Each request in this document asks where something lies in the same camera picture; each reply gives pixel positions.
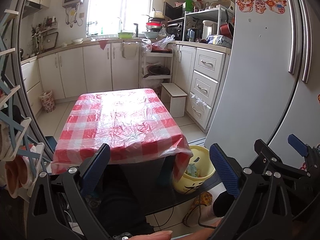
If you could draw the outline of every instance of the blue gripper pad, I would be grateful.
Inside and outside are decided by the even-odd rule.
[[[107,144],[103,144],[98,152],[92,157],[91,163],[86,168],[83,176],[82,176],[82,183],[80,193],[82,196],[86,196],[91,194],[100,177],[103,174],[108,162],[110,160],[110,147]]]
[[[293,134],[288,136],[288,143],[302,156],[308,156],[308,147]]]
[[[239,177],[226,160],[225,154],[212,144],[209,155],[227,192],[237,198],[240,194]]]

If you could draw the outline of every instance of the window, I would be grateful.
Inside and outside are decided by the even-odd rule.
[[[134,23],[139,24],[139,33],[146,31],[150,4],[151,0],[90,0],[87,36],[116,37],[121,28],[135,33]]]

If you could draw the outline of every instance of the plastic wrap on drawer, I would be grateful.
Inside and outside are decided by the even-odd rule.
[[[223,35],[210,35],[207,39],[207,43],[229,49],[232,47],[232,39]]]
[[[198,105],[198,106],[207,106],[206,102],[202,101],[199,97],[197,97],[196,95],[192,94],[191,98],[195,98],[196,101],[195,103]]]

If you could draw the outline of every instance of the lion dance sticker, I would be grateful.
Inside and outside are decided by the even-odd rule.
[[[252,12],[254,0],[237,0],[237,5],[242,12]]]
[[[286,0],[268,0],[266,4],[269,6],[271,11],[274,11],[279,14],[283,14],[285,12],[285,6],[287,6]]]
[[[264,13],[266,10],[266,4],[264,0],[256,0],[256,12],[257,13]]]

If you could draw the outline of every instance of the refrigerator handle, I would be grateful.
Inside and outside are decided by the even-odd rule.
[[[289,64],[289,69],[288,72],[291,75],[294,75],[294,67],[296,64],[296,49],[297,49],[297,22],[296,22],[296,11],[294,8],[294,2],[293,0],[288,0],[289,3],[289,9],[290,9],[290,14],[291,14],[291,36],[292,36],[292,41],[291,41],[291,55],[290,55],[290,64]]]
[[[310,64],[311,64],[311,51],[312,51],[312,35],[311,35],[311,21],[306,0],[301,0],[301,9],[303,16],[303,32],[304,32],[304,48],[306,52],[305,65],[303,70],[302,81],[308,84]]]

